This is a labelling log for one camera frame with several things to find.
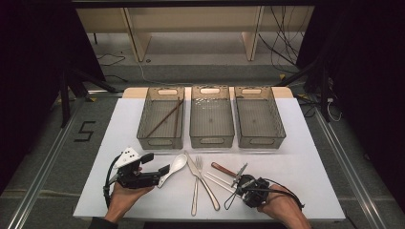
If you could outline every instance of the white plastic spoon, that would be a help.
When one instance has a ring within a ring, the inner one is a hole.
[[[187,163],[187,156],[184,154],[177,155],[176,158],[173,160],[172,165],[170,166],[169,173],[160,178],[158,188],[161,188],[161,186],[163,186],[164,181],[166,181],[170,177],[170,175],[176,173],[178,170],[184,167],[185,163]]]

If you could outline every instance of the white tabletop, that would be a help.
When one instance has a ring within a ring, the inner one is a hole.
[[[334,193],[325,168],[315,148],[308,126],[295,98],[276,98],[277,106],[287,134],[277,150],[239,149],[235,136],[230,149],[194,150],[191,148],[189,133],[190,98],[185,99],[184,140],[182,150],[143,151],[137,140],[139,120],[144,99],[121,98],[118,100],[110,124],[102,140],[98,155],[84,186],[74,217],[87,219],[104,217],[107,212],[102,187],[108,168],[113,159],[128,146],[140,155],[155,153],[155,159],[141,165],[142,172],[156,172],[171,164],[176,155],[186,150],[192,158],[202,156],[202,173],[210,172],[231,181],[232,178],[215,169],[210,164],[215,161],[235,173],[244,163],[248,163],[244,174],[270,178],[287,186],[303,204],[304,214],[310,220],[337,221],[345,218]],[[125,215],[128,219],[145,221],[265,221],[268,216],[246,206],[240,198],[235,198],[229,210],[224,202],[231,193],[206,179],[214,192],[221,210],[215,211],[208,194],[200,184],[198,209],[191,216],[195,177],[188,166],[173,174],[161,189],[155,188],[143,196]]]

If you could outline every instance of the sleeve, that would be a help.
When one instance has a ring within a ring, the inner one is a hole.
[[[89,229],[118,229],[118,224],[102,218],[93,218]]]

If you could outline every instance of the fork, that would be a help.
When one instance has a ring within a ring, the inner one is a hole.
[[[199,172],[202,171],[203,161],[200,156],[196,156],[196,166]],[[196,216],[197,213],[197,196],[199,193],[199,178],[196,177],[196,183],[194,185],[194,196],[193,196],[193,205],[191,207],[191,216]]]

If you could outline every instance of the hand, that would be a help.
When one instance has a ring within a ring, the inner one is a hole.
[[[276,184],[271,185],[270,189],[288,192],[287,189]],[[268,193],[266,203],[259,206],[257,210],[280,220],[287,228],[310,228],[307,218],[298,208],[297,203],[287,195]]]
[[[119,183],[114,184],[114,191],[111,195],[110,207],[104,219],[113,223],[123,218],[126,212],[137,202],[137,200],[143,195],[149,193],[154,189],[153,187],[139,188],[139,189],[127,189],[123,188]]]

